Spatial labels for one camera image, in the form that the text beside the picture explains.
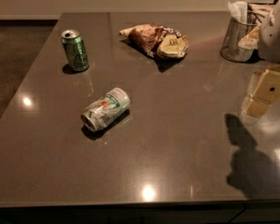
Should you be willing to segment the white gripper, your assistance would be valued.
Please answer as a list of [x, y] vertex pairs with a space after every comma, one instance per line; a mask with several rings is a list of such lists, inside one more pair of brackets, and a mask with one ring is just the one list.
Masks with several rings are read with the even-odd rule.
[[[280, 7], [275, 6], [259, 30], [259, 56], [280, 63]], [[262, 72], [254, 72], [247, 86], [242, 110], [251, 117], [262, 117], [274, 102], [280, 99], [280, 64]]]

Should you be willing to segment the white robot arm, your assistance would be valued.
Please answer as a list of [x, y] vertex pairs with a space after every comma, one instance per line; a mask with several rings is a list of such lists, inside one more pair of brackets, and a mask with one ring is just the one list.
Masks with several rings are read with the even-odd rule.
[[259, 118], [280, 99], [280, 0], [238, 45], [257, 49], [260, 58], [271, 63], [263, 72], [253, 74], [242, 105], [247, 115]]

